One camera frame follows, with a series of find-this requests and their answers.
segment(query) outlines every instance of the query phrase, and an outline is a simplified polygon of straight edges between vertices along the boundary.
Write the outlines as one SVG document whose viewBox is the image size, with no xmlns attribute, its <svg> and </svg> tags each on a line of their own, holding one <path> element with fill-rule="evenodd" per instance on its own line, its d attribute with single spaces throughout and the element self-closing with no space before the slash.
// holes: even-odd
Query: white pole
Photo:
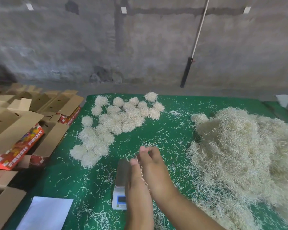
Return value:
<svg viewBox="0 0 288 230">
<path fill-rule="evenodd" d="M 195 45 L 194 45 L 194 49 L 193 49 L 193 53 L 192 53 L 192 60 L 193 60 L 193 57 L 194 57 L 194 53 L 195 53 L 196 45 L 197 45 L 197 42 L 198 42 L 198 38 L 200 37 L 200 31 L 201 31 L 201 28 L 202 28 L 202 26 L 203 26 L 204 18 L 205 18 L 205 16 L 206 16 L 206 12 L 207 12 L 207 8 L 208 8 L 208 3 L 209 3 L 209 0 L 207 0 L 207 4 L 206 4 L 206 7 L 205 7 L 203 19 L 202 19 L 202 21 L 201 21 L 201 23 L 200 23 L 200 29 L 199 29 L 198 34 L 197 34 L 197 37 L 196 37 L 196 41 L 195 41 Z"/>
</svg>

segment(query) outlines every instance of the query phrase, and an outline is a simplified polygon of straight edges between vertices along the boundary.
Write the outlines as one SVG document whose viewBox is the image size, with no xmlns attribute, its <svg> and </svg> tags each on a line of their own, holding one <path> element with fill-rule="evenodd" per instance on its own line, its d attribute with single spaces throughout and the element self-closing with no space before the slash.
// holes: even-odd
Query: digital scale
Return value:
<svg viewBox="0 0 288 230">
<path fill-rule="evenodd" d="M 126 159 L 120 159 L 117 166 L 115 185 L 113 191 L 112 208 L 114 210 L 126 210 L 125 185 L 128 179 L 130 163 Z"/>
</svg>

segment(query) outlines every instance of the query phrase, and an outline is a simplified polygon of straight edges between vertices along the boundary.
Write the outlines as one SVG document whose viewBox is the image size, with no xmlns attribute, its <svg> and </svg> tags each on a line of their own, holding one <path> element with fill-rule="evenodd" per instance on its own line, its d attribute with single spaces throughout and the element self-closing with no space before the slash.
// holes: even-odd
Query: table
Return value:
<svg viewBox="0 0 288 230">
<path fill-rule="evenodd" d="M 125 101 L 134 96 L 144 100 L 143 95 L 108 93 L 104 96 L 110 101 L 116 96 Z M 75 144 L 80 144 L 76 134 L 83 128 L 81 118 L 91 115 L 95 98 L 96 95 L 87 97 L 79 117 L 56 148 L 42 178 L 15 210 L 4 227 L 5 230 L 14 230 L 17 227 L 33 196 L 74 199 L 63 230 L 121 229 L 125 225 L 125 212 L 111 208 L 116 168 L 120 158 L 136 154 L 141 145 L 157 146 L 174 184 L 190 198 L 194 189 L 187 185 L 184 175 L 186 165 L 189 164 L 185 151 L 194 136 L 193 123 L 190 120 L 192 114 L 202 112 L 213 116 L 216 111 L 231 106 L 246 109 L 251 114 L 275 117 L 273 112 L 255 99 L 159 95 L 158 101 L 165 106 L 160 120 L 146 119 L 142 127 L 115 136 L 115 142 L 109 148 L 109 156 L 101 158 L 98 164 L 89 170 L 82 168 L 79 161 L 73 160 L 69 156 L 69 150 Z M 98 117 L 93 120 L 93 126 L 96 126 Z M 264 204 L 259 209 L 252 208 L 252 211 L 261 220 L 274 220 L 273 223 L 263 226 L 265 230 L 288 228 L 277 214 L 268 210 Z M 159 213 L 157 217 L 159 223 L 173 229 L 164 216 Z"/>
</svg>

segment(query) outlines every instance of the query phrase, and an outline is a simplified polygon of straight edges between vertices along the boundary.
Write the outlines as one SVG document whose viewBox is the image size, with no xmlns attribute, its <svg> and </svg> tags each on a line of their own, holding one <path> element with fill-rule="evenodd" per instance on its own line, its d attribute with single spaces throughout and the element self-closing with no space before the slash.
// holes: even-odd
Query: hand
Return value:
<svg viewBox="0 0 288 230">
<path fill-rule="evenodd" d="M 151 196 L 159 208 L 162 208 L 164 203 L 175 198 L 179 192 L 172 183 L 160 151 L 156 147 L 141 146 L 138 158 Z"/>
<path fill-rule="evenodd" d="M 143 181 L 137 159 L 130 160 L 129 179 L 125 187 L 127 222 L 125 230 L 153 230 L 153 202 Z"/>
</svg>

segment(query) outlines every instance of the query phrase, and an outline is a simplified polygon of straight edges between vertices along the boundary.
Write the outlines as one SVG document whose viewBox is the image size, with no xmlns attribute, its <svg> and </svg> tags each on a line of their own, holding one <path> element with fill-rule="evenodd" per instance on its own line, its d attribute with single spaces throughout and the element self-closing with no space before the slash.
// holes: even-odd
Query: gray wall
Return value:
<svg viewBox="0 0 288 230">
<path fill-rule="evenodd" d="M 0 81 L 179 85 L 205 1 L 0 0 Z M 210 0 L 187 85 L 288 87 L 288 0 Z"/>
</svg>

